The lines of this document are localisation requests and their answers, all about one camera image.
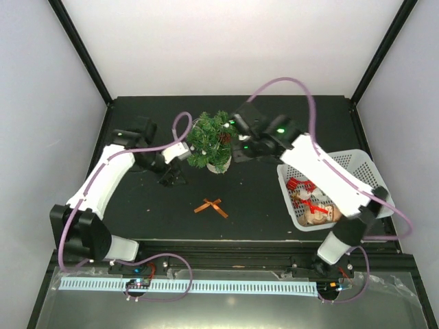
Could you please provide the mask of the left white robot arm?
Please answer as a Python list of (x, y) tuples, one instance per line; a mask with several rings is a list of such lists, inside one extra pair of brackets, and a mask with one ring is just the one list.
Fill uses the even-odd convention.
[(64, 253), (70, 253), (88, 260), (122, 260), (131, 273), (146, 268), (147, 256), (139, 251), (139, 242), (112, 234), (104, 224), (104, 214), (122, 178), (133, 167), (151, 171), (163, 186), (182, 179), (180, 161), (191, 153), (184, 141), (187, 134), (178, 136), (173, 128), (173, 142), (154, 147), (156, 129), (146, 119), (140, 130), (114, 130), (80, 189), (66, 204), (51, 209), (59, 265), (64, 264)]

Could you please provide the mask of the small green christmas tree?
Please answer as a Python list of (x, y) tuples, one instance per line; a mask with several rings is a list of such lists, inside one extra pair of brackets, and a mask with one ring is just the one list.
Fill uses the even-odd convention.
[(210, 172), (225, 173), (231, 163), (231, 141), (237, 137), (237, 130), (229, 122), (229, 114), (218, 111), (214, 116), (203, 112), (192, 125), (187, 135), (191, 155), (187, 158), (190, 166), (206, 167)]

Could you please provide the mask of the white bulb string lights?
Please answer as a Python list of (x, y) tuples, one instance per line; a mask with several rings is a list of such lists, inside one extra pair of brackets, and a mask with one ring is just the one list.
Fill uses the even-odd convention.
[(230, 143), (222, 145), (219, 135), (223, 132), (230, 133), (221, 121), (213, 118), (198, 118), (193, 124), (187, 141), (196, 152), (211, 157), (219, 157), (230, 153)]

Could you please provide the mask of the orange ribbon bow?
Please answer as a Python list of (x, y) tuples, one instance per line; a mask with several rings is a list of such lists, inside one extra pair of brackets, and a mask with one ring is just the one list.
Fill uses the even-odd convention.
[(206, 210), (207, 208), (212, 208), (212, 209), (215, 210), (215, 212), (217, 212), (223, 218), (227, 219), (228, 218), (228, 214), (220, 208), (221, 202), (222, 202), (221, 199), (216, 199), (214, 201), (210, 201), (208, 199), (204, 199), (203, 200), (203, 204), (201, 206), (198, 206), (193, 212), (194, 213), (199, 213), (199, 212), (202, 212), (203, 210)]

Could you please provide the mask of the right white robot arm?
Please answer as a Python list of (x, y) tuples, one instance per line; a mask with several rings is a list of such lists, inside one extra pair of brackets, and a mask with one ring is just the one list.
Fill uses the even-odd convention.
[(384, 186), (373, 187), (357, 179), (288, 116), (269, 120), (246, 102), (229, 116), (225, 127), (237, 130), (238, 136), (232, 139), (237, 162), (273, 157), (299, 171), (333, 202), (340, 217), (311, 260), (319, 276), (333, 272), (341, 257), (366, 238), (376, 220), (393, 214)]

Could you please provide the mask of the brown pinecone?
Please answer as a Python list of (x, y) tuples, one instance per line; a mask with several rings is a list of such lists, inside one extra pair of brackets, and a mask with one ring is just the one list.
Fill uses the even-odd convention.
[(231, 135), (229, 133), (223, 132), (219, 135), (219, 142), (222, 145), (227, 145), (230, 143)]

